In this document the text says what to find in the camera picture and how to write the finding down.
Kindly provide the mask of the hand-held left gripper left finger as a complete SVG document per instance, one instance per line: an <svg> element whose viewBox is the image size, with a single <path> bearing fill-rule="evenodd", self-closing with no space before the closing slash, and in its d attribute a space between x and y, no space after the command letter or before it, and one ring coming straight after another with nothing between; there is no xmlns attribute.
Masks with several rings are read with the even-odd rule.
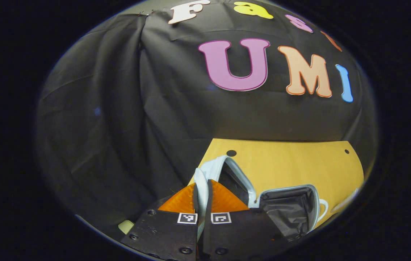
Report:
<svg viewBox="0 0 411 261"><path fill-rule="evenodd" d="M195 183L154 203L121 240L125 246L165 261L195 261L198 209Z"/></svg>

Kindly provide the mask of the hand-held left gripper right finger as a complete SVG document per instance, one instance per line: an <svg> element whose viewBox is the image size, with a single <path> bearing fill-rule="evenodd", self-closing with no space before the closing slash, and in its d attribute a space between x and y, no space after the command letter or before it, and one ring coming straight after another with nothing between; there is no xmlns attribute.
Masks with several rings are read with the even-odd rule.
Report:
<svg viewBox="0 0 411 261"><path fill-rule="evenodd" d="M209 261L264 261L288 249L289 241L261 208L248 208L232 192L208 180L209 198L202 254Z"/></svg>

